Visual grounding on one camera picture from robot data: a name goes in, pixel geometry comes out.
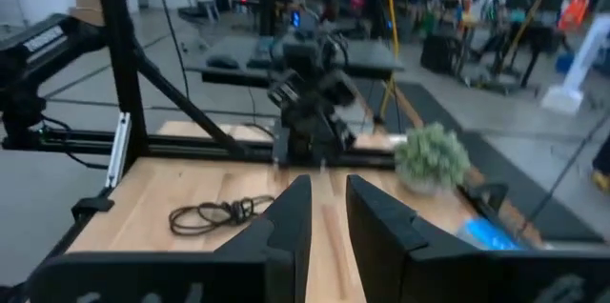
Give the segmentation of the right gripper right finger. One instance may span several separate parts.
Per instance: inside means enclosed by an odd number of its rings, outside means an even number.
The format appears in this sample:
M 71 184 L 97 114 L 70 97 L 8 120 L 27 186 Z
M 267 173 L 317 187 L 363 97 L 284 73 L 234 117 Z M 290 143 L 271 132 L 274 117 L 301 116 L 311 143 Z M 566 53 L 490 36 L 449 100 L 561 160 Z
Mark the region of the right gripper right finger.
M 346 208 L 368 303 L 480 303 L 474 246 L 359 175 L 347 177 Z

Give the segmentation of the green artificial plant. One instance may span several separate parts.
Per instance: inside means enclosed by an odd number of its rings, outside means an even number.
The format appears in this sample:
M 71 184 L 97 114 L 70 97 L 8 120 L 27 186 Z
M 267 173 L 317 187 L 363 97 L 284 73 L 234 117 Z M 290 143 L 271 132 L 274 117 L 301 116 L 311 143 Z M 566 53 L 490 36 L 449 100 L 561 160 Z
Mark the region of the green artificial plant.
M 433 123 L 409 129 L 394 148 L 397 178 L 411 192 L 435 195 L 465 183 L 468 151 L 454 131 Z

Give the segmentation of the white floor stand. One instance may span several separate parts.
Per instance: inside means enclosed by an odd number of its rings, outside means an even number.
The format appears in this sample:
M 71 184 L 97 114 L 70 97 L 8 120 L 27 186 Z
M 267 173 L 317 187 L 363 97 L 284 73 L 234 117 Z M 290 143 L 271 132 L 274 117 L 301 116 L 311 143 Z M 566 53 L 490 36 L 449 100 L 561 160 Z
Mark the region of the white floor stand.
M 594 63 L 606 36 L 610 33 L 610 12 L 599 13 L 582 41 L 578 52 L 561 85 L 551 86 L 543 95 L 540 105 L 550 111 L 576 115 L 584 100 L 580 89 Z

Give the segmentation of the silver aluminium bracket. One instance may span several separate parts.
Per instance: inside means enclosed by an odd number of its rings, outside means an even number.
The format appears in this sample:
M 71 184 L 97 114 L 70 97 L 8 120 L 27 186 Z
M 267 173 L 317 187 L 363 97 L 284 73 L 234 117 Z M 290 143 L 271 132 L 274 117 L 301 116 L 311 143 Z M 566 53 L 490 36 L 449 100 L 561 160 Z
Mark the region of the silver aluminium bracket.
M 131 128 L 131 114 L 129 112 L 120 112 L 112 141 L 112 152 L 106 175 L 106 188 L 114 189 L 123 176 Z

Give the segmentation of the black computer mouse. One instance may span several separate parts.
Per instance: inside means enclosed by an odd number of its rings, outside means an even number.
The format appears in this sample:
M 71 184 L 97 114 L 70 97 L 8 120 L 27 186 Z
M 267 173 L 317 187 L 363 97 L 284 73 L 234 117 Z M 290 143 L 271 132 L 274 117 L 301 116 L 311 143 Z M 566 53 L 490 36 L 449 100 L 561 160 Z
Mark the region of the black computer mouse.
M 226 54 L 214 54 L 206 60 L 206 65 L 211 68 L 224 70 L 235 70 L 240 68 L 240 64 L 231 56 Z

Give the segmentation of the black aluminium table frame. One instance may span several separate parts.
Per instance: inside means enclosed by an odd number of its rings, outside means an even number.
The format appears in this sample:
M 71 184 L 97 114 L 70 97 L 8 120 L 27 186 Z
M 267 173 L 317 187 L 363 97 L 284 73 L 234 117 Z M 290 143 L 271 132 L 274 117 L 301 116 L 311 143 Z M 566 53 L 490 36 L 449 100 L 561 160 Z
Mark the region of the black aluminium table frame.
M 359 175 L 456 236 L 474 212 L 467 191 L 408 192 L 395 172 L 396 143 L 356 136 L 338 158 L 291 160 L 287 133 L 237 140 L 174 87 L 146 56 L 126 0 L 101 0 L 119 108 L 132 128 L 123 176 L 114 189 L 81 200 L 59 248 L 30 275 L 30 303 L 214 303 L 214 279 L 230 260 L 214 251 L 248 227 L 300 175 L 312 183 L 312 244 L 305 303 L 368 303 L 352 248 L 346 182 Z M 106 152 L 114 133 L 30 130 L 27 148 Z M 476 251 L 480 303 L 610 301 L 610 252 Z

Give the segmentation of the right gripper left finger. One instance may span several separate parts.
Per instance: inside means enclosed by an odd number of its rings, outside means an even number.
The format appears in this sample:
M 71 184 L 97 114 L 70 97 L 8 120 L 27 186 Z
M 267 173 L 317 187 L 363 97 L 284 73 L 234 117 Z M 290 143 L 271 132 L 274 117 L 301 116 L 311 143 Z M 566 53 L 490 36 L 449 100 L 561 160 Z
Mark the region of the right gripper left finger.
M 300 175 L 244 230 L 214 252 L 213 303 L 305 303 L 312 244 L 312 183 Z

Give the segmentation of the black desk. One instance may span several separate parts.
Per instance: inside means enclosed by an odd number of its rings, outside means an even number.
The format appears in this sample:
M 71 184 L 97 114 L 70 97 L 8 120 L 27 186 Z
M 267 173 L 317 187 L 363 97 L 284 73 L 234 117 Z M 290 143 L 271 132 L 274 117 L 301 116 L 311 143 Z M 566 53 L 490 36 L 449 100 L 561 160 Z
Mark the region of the black desk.
M 253 36 L 227 36 L 205 51 L 191 49 L 184 54 L 185 71 L 197 73 L 206 83 L 267 89 L 272 83 L 267 69 L 247 67 L 256 42 Z M 349 40 L 347 54 L 348 66 L 344 71 L 354 78 L 387 81 L 394 71 L 404 70 L 403 64 L 378 41 Z M 228 56 L 239 68 L 209 67 L 207 61 L 214 56 Z

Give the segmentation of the orange object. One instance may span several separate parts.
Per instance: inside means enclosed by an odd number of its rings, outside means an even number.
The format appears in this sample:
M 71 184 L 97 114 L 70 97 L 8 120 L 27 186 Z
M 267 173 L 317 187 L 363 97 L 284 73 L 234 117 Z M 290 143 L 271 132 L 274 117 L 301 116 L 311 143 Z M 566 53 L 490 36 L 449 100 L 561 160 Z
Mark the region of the orange object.
M 567 5 L 561 10 L 558 29 L 569 31 L 577 29 L 584 20 L 590 0 L 567 0 Z

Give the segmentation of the cardboard box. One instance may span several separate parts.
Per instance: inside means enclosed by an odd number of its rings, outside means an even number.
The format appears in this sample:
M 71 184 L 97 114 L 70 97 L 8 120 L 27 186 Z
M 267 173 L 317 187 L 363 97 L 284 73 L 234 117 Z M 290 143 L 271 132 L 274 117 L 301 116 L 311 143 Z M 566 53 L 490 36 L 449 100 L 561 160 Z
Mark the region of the cardboard box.
M 69 15 L 91 25 L 104 27 L 104 16 L 100 0 L 74 0 Z

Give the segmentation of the blue game controller box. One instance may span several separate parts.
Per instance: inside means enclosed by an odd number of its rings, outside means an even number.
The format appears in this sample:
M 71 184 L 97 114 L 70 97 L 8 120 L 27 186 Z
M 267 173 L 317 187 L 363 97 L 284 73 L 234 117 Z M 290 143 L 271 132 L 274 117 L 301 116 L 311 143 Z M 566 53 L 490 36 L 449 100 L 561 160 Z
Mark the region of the blue game controller box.
M 484 218 L 468 220 L 460 227 L 456 237 L 486 251 L 522 250 L 511 236 Z

